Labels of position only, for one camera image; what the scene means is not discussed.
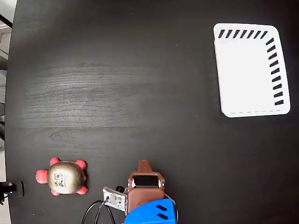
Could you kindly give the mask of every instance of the sticker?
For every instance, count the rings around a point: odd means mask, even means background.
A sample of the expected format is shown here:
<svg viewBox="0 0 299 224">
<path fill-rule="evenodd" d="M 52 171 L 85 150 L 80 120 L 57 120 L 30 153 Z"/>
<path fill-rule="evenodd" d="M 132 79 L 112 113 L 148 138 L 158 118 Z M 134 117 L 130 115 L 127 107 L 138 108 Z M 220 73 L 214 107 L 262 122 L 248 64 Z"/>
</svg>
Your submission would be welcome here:
<svg viewBox="0 0 299 224">
<path fill-rule="evenodd" d="M 54 174 L 54 183 L 56 187 L 66 187 L 65 177 L 63 174 Z"/>
</svg>

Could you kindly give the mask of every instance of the black table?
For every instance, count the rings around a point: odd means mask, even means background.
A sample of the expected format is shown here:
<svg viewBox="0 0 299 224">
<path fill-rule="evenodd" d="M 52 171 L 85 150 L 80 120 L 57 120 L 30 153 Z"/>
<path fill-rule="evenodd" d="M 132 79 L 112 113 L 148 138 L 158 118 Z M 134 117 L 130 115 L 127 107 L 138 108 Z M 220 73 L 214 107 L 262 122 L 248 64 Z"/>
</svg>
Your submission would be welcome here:
<svg viewBox="0 0 299 224">
<path fill-rule="evenodd" d="M 25 185 L 13 224 L 79 223 L 102 188 L 147 159 L 179 222 L 298 223 L 299 44 L 295 1 L 23 0 L 7 74 L 6 166 Z M 280 32 L 291 111 L 229 119 L 220 110 L 213 26 Z M 88 194 L 55 197 L 35 172 L 52 157 L 88 164 Z M 105 211 L 101 223 L 109 223 Z M 124 215 L 114 211 L 117 223 Z"/>
</svg>

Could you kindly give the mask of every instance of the white plastic basket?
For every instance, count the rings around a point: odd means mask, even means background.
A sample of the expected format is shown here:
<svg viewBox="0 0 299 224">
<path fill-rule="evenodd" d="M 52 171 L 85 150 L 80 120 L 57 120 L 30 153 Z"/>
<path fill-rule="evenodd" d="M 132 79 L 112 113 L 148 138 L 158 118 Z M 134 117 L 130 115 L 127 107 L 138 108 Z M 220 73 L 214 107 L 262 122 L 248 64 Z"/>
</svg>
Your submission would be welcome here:
<svg viewBox="0 0 299 224">
<path fill-rule="evenodd" d="M 230 118 L 286 114 L 290 96 L 279 33 L 273 26 L 214 26 L 221 110 Z"/>
</svg>

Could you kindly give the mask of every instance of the floor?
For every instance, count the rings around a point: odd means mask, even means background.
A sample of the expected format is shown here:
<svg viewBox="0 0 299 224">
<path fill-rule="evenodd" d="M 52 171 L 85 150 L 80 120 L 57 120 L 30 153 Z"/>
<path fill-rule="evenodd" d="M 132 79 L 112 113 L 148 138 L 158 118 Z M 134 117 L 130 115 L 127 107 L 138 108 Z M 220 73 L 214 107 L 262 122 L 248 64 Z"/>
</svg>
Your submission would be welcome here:
<svg viewBox="0 0 299 224">
<path fill-rule="evenodd" d="M 5 102 L 5 84 L 6 72 L 0 70 L 0 102 Z M 0 182 L 6 181 L 5 174 L 5 157 L 4 157 L 4 142 L 0 140 Z M 10 215 L 8 208 L 8 200 L 5 199 L 4 205 L 0 205 L 0 224 L 10 224 Z"/>
</svg>

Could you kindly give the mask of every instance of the wire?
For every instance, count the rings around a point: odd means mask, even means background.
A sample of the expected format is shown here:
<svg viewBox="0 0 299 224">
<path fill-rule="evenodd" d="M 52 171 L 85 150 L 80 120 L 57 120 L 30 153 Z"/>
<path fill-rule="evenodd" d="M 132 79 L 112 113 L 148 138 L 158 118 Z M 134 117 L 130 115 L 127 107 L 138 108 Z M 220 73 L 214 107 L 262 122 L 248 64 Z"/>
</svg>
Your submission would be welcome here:
<svg viewBox="0 0 299 224">
<path fill-rule="evenodd" d="M 105 203 L 108 201 L 108 199 L 109 199 L 109 197 L 107 197 L 106 199 L 105 199 L 105 201 L 101 204 L 101 206 L 99 207 L 99 210 L 98 210 L 98 212 L 97 212 L 97 214 L 96 214 L 96 216 L 95 216 L 95 218 L 94 218 L 94 222 L 93 222 L 93 224 L 97 224 L 98 223 L 98 220 L 99 220 L 99 217 L 100 217 L 100 213 L 101 213 L 101 208 L 103 207 L 103 205 L 105 205 Z"/>
<path fill-rule="evenodd" d="M 101 209 L 101 207 L 102 207 L 103 205 L 106 207 L 106 209 L 107 209 L 107 211 L 108 211 L 108 213 L 109 213 L 109 216 L 110 216 L 110 219 L 111 219 L 112 224 L 115 224 L 115 220 L 114 220 L 114 217 L 113 217 L 113 214 L 112 214 L 112 212 L 111 212 L 110 207 L 107 206 L 107 205 L 105 205 L 104 201 L 102 201 L 102 200 L 97 200 L 97 201 L 93 202 L 93 203 L 88 207 L 88 209 L 86 210 L 86 212 L 85 212 L 84 215 L 83 215 L 81 224 L 84 224 L 84 223 L 85 223 L 87 214 L 89 213 L 90 209 L 92 209 L 92 207 L 93 207 L 95 204 L 97 204 L 97 203 L 102 203 L 102 205 L 99 207 L 99 210 Z"/>
</svg>

